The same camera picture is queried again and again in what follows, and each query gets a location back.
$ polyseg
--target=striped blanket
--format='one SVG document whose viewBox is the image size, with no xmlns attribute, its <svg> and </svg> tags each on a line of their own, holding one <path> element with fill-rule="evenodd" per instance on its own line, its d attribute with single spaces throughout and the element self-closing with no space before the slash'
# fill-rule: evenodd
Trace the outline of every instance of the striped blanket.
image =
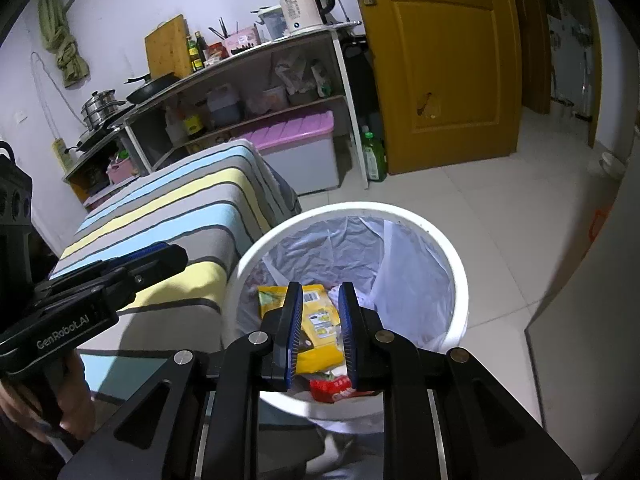
<svg viewBox="0 0 640 480">
<path fill-rule="evenodd" d="M 229 273 L 258 238 L 299 212 L 295 193 L 246 140 L 139 178 L 92 212 L 54 278 L 161 240 L 189 257 L 184 272 L 139 292 L 115 326 L 81 346 L 98 404 L 121 404 L 179 349 L 220 350 Z"/>
</svg>

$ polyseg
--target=metal screw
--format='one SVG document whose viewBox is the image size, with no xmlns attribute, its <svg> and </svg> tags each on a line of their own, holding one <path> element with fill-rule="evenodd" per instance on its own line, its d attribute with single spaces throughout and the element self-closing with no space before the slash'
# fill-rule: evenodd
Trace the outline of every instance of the metal screw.
<svg viewBox="0 0 640 480">
<path fill-rule="evenodd" d="M 267 341 L 269 336 L 267 336 L 264 332 L 258 330 L 256 332 L 251 332 L 249 334 L 249 343 L 254 345 L 260 345 Z"/>
<path fill-rule="evenodd" d="M 449 353 L 450 357 L 457 363 L 466 363 L 469 361 L 469 352 L 464 348 L 455 347 Z"/>
<path fill-rule="evenodd" d="M 376 339 L 381 343 L 391 343 L 395 338 L 394 333 L 389 330 L 378 330 L 376 332 Z"/>
<path fill-rule="evenodd" d="M 180 350 L 176 355 L 174 355 L 174 362 L 177 365 L 185 365 L 193 359 L 193 354 L 188 350 Z"/>
</svg>

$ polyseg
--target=plastic trash bag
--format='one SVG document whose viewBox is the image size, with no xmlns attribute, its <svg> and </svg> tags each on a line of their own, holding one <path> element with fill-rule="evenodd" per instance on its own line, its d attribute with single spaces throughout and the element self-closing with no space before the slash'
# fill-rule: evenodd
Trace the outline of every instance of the plastic trash bag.
<svg viewBox="0 0 640 480">
<path fill-rule="evenodd" d="M 327 291 L 327 296 L 331 300 L 331 303 L 334 304 L 335 308 L 338 308 L 340 305 L 340 285 L 334 286 L 331 290 Z M 369 295 L 365 294 L 361 290 L 353 287 L 353 291 L 356 293 L 356 299 L 358 300 L 358 304 L 363 306 L 364 308 L 374 308 L 374 305 L 369 301 Z"/>
<path fill-rule="evenodd" d="M 316 88 L 316 80 L 311 65 L 298 48 L 279 59 L 273 68 L 276 76 L 284 83 L 289 95 L 306 93 Z"/>
<path fill-rule="evenodd" d="M 284 238 L 252 269 L 240 295 L 238 329 L 260 326 L 257 287 L 342 282 L 368 295 L 385 328 L 436 351 L 449 328 L 454 283 L 437 251 L 402 224 L 379 218 L 318 221 Z"/>
</svg>

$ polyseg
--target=yellow snack package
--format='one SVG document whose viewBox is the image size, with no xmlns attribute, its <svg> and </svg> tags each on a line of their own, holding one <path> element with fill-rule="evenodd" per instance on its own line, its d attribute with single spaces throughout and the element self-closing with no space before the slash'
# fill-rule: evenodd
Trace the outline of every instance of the yellow snack package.
<svg viewBox="0 0 640 480">
<path fill-rule="evenodd" d="M 260 317 L 264 317 L 270 310 L 282 307 L 286 293 L 286 286 L 259 286 Z M 344 361 L 344 355 L 337 345 L 336 327 L 340 325 L 340 316 L 324 286 L 303 285 L 302 301 L 304 334 L 296 373 L 312 374 L 339 365 Z"/>
</svg>

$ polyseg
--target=electric kettle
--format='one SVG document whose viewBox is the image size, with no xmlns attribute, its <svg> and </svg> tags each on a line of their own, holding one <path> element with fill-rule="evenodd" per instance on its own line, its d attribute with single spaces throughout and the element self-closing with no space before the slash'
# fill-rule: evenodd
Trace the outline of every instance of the electric kettle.
<svg viewBox="0 0 640 480">
<path fill-rule="evenodd" d="M 324 17 L 335 6 L 335 0 L 326 0 L 323 7 L 320 0 L 280 0 L 280 7 L 291 34 L 299 30 L 326 23 Z"/>
</svg>

